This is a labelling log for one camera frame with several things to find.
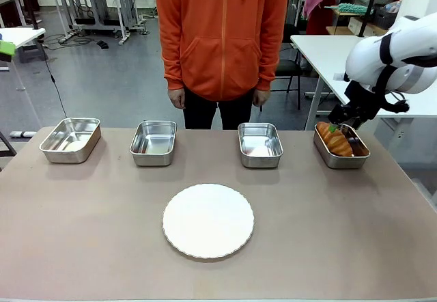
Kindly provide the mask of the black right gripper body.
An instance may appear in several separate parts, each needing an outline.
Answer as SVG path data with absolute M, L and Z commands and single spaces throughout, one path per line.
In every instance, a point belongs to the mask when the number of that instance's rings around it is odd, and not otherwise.
M 344 106 L 347 120 L 366 122 L 375 118 L 384 103 L 382 92 L 373 92 L 356 81 L 349 82 L 345 90 L 349 102 Z

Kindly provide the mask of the person's left hand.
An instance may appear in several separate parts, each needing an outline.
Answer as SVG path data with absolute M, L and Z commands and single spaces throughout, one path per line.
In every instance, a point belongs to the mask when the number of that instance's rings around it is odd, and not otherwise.
M 259 108 L 266 103 L 270 98 L 270 90 L 254 90 L 253 92 L 253 105 Z

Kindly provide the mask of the person's right hand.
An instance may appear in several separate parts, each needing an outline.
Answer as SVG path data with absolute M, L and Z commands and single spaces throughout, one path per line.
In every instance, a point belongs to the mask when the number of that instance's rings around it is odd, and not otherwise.
M 185 91 L 184 91 L 184 89 L 168 90 L 168 97 L 175 108 L 185 109 Z

